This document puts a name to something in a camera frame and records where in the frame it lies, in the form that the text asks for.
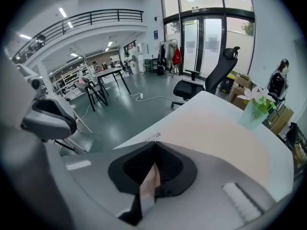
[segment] black railing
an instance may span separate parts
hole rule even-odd
[[[104,22],[139,21],[143,22],[143,11],[128,9],[96,10],[67,17],[35,35],[13,57],[15,63],[24,63],[36,51],[54,39],[75,29]]]

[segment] desk surface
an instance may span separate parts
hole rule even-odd
[[[95,76],[97,78],[100,78],[100,77],[104,77],[104,76],[110,75],[112,73],[117,73],[117,72],[120,72],[120,71],[121,71],[121,68],[111,68],[111,69],[107,69],[107,70],[104,70],[104,71],[100,71],[100,72],[96,73]]]
[[[264,125],[249,131],[237,124],[242,112],[231,103],[202,91],[116,148],[145,141],[160,132],[160,141],[226,160],[279,201],[292,191],[292,154]]]

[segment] chair armrest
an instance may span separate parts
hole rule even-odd
[[[199,74],[198,71],[193,71],[193,70],[185,70],[185,71],[188,71],[188,72],[191,73],[192,81],[195,81],[195,75],[196,75],[196,73]]]
[[[191,81],[191,80],[185,80],[185,79],[182,79],[181,81],[185,82],[185,83],[188,83],[190,85],[193,85],[193,86],[197,86],[197,87],[203,87],[203,84],[202,83],[197,83],[195,81]]]

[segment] gray floor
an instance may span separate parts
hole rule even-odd
[[[182,98],[173,94],[175,85],[181,79],[182,76],[175,75],[174,78],[171,78],[168,74],[158,76],[153,73],[125,77],[131,94],[142,92],[144,100],[165,96],[175,101],[182,101]],[[83,133],[77,131],[71,138],[89,152],[111,150],[179,108],[176,105],[171,108],[171,101],[164,98],[137,102],[135,101],[136,96],[128,95],[122,80],[118,80],[118,83],[119,86],[115,81],[105,85],[111,87],[108,90],[110,96],[107,97],[109,106],[104,106],[95,100],[96,112],[93,112],[91,106],[88,108],[90,103],[86,94],[70,101],[80,117],[86,113],[88,108],[83,121],[94,133],[89,134],[83,125],[78,123]]]

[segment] glass vase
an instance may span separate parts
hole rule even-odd
[[[263,112],[257,107],[257,103],[249,101],[238,123],[246,129],[253,130],[268,116],[268,111]]]

